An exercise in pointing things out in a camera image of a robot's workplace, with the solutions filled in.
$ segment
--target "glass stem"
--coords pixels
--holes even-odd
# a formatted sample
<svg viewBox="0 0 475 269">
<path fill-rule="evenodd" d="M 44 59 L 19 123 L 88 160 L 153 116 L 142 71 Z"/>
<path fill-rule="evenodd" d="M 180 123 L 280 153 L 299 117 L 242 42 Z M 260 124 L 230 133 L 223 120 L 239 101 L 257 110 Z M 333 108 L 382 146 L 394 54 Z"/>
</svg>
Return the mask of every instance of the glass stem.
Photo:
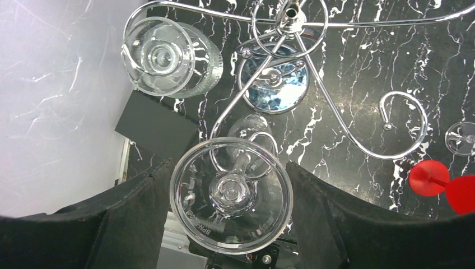
<svg viewBox="0 0 475 269">
<path fill-rule="evenodd" d="M 232 168 L 231 172 L 244 175 L 244 172 L 246 172 L 246 168 L 248 167 L 250 161 L 251 159 L 248 154 L 244 152 L 238 153 L 236 162 L 234 163 L 234 167 Z"/>
<path fill-rule="evenodd" d="M 474 144 L 475 143 L 475 136 L 466 136 L 465 141 L 467 143 Z"/>
</svg>

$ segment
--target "red disc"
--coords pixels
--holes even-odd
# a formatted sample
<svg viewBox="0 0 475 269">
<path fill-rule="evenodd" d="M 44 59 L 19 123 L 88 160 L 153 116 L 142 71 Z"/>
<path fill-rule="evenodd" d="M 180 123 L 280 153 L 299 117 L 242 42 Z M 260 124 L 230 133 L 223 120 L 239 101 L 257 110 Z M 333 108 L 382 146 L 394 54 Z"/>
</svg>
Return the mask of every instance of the red disc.
<svg viewBox="0 0 475 269">
<path fill-rule="evenodd" d="M 416 164 L 409 173 L 409 185 L 422 196 L 435 196 L 445 190 L 449 170 L 439 161 L 427 160 Z"/>
<path fill-rule="evenodd" d="M 475 212 L 475 175 L 453 179 L 445 189 L 450 207 L 459 215 Z"/>
</svg>

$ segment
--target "black marble surface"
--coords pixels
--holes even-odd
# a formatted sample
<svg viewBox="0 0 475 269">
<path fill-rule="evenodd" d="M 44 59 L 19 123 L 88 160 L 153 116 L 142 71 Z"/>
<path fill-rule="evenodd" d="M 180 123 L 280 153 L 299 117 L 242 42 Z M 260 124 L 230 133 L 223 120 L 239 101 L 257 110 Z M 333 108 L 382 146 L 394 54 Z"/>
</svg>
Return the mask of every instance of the black marble surface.
<svg viewBox="0 0 475 269">
<path fill-rule="evenodd" d="M 256 1 L 179 2 L 250 16 Z M 264 1 L 260 17 L 273 17 L 276 3 Z M 333 22 L 441 16 L 471 3 L 473 0 L 327 1 Z M 309 20 L 322 21 L 318 1 L 308 0 L 303 10 Z M 189 99 L 159 98 L 162 104 L 199 122 L 200 139 L 206 140 L 215 120 L 238 91 L 235 73 L 240 59 L 234 50 L 250 39 L 250 27 L 172 8 L 155 8 L 149 15 L 192 24 L 221 50 L 224 73 L 213 90 Z M 444 142 L 445 131 L 453 123 L 475 122 L 475 13 L 426 26 L 329 29 L 312 59 L 350 130 L 372 151 L 400 152 L 417 136 L 417 110 L 399 98 L 391 100 L 388 107 L 396 128 L 383 131 L 378 103 L 388 91 L 400 90 L 418 98 L 429 117 L 429 132 L 419 149 L 401 160 L 367 157 L 350 143 L 321 92 L 311 85 L 304 101 L 293 111 L 264 116 L 278 142 L 280 161 L 295 161 L 324 181 L 388 210 L 427 219 L 453 215 L 444 194 L 415 195 L 407 184 L 407 175 L 414 164 L 428 159 L 444 163 L 452 177 L 475 174 L 475 157 L 454 156 Z M 250 113 L 253 109 L 240 101 L 227 117 L 220 135 Z M 142 169 L 139 163 L 145 167 L 160 161 L 152 155 L 138 156 L 134 151 L 132 146 L 129 174 Z"/>
</svg>

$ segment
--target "wine glass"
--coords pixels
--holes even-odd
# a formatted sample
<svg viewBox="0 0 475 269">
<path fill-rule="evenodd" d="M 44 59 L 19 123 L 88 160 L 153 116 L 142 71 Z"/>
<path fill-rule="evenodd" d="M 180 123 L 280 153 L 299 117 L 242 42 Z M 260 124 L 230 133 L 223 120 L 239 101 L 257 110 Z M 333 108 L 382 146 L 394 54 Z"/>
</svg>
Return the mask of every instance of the wine glass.
<svg viewBox="0 0 475 269">
<path fill-rule="evenodd" d="M 215 168 L 211 156 L 225 171 Z M 270 168 L 258 180 L 246 174 L 254 158 Z M 292 212 L 292 186 L 282 164 L 265 148 L 242 138 L 219 137 L 196 145 L 177 163 L 170 204 L 198 244 L 219 253 L 244 254 L 266 247 L 283 232 Z"/>
<path fill-rule="evenodd" d="M 458 122 L 445 133 L 445 145 L 455 155 L 475 155 L 475 123 Z"/>
<path fill-rule="evenodd" d="M 238 119 L 229 129 L 228 137 L 239 137 L 253 141 L 277 156 L 277 142 L 272 136 L 272 130 L 267 120 L 259 114 L 249 114 Z M 228 154 L 232 156 L 233 149 L 228 148 Z M 269 167 L 260 158 L 251 160 L 246 170 L 250 178 L 259 178 L 269 172 Z"/>
<path fill-rule="evenodd" d="M 195 27 L 148 17 L 126 29 L 125 70 L 136 88 L 153 96 L 204 94 L 221 78 L 218 48 Z"/>
</svg>

